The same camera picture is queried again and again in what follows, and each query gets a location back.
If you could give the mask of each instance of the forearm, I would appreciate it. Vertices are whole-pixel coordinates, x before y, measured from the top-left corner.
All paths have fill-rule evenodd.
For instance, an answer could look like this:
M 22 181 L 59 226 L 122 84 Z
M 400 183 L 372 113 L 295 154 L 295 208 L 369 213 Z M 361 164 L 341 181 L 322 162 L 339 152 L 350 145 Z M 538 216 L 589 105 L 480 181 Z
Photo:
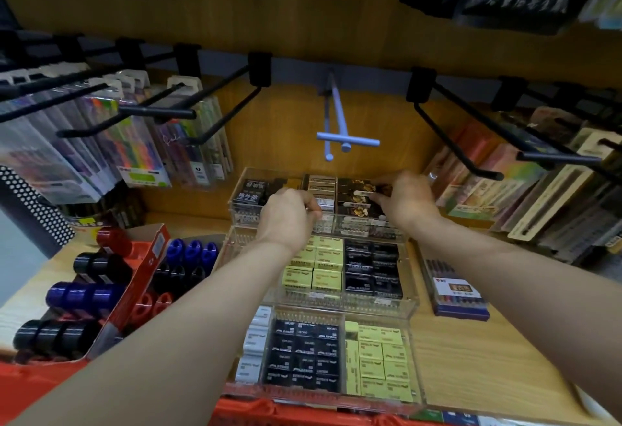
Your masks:
M 253 243 L 13 424 L 206 425 L 257 307 L 292 256 Z
M 622 286 L 443 218 L 408 232 L 452 265 L 564 374 L 622 417 Z

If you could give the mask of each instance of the white floor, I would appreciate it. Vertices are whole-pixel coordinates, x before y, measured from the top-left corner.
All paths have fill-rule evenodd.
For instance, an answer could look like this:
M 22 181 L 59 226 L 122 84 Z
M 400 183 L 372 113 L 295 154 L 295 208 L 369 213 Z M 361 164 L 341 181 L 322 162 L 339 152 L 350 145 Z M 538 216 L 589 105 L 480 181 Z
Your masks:
M 47 258 L 0 210 L 0 306 L 19 290 Z

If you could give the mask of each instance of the wooden surface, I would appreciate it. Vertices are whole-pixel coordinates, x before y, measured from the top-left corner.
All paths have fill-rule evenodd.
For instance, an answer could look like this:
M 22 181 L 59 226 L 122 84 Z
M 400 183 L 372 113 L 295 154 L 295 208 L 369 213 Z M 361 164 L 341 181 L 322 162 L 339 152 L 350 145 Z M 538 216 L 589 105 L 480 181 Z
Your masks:
M 190 42 L 209 49 L 443 74 L 620 86 L 622 35 L 558 37 L 460 27 L 398 0 L 8 0 L 24 28 Z
M 229 221 L 150 213 L 171 236 L 226 233 Z M 85 248 L 70 243 L 0 309 L 0 349 L 12 349 L 15 330 L 45 312 L 50 285 L 73 278 L 71 262 Z M 436 317 L 409 245 L 421 305 L 412 318 L 417 366 L 431 407 L 538 422 L 597 425 L 559 372 L 491 307 L 487 322 Z
M 216 95 L 221 109 L 230 110 L 252 87 L 238 80 Z M 408 168 L 421 172 L 441 147 L 440 139 L 403 97 L 377 93 L 341 92 L 348 132 L 379 139 L 378 148 L 352 146 L 342 153 L 332 144 L 335 159 L 324 159 L 324 142 L 315 138 L 323 129 L 323 98 L 312 87 L 273 85 L 262 91 L 226 126 L 236 171 L 244 167 L 290 170 L 370 178 Z M 431 101 L 426 112 L 444 130 L 468 115 L 453 103 Z M 150 211 L 229 219 L 226 202 L 237 183 L 229 178 L 215 191 L 143 189 Z

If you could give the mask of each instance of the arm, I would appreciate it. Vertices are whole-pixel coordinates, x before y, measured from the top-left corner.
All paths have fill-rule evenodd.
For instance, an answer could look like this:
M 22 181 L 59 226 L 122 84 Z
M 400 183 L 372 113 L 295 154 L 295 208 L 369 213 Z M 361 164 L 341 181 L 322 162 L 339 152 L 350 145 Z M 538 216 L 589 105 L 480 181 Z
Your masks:
M 319 214 L 307 192 L 271 196 L 241 255 L 11 424 L 205 426 L 266 290 Z
M 442 218 L 423 176 L 402 172 L 389 221 L 431 248 L 562 374 L 622 420 L 622 285 Z

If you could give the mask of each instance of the person's left hand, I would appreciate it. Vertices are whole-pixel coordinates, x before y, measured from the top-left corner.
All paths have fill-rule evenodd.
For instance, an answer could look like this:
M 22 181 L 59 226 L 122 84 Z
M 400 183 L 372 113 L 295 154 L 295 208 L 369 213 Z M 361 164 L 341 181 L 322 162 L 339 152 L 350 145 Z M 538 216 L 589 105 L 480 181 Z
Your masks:
M 255 241 L 276 242 L 290 249 L 293 256 L 307 245 L 313 225 L 321 217 L 322 209 L 309 192 L 282 188 L 262 208 Z

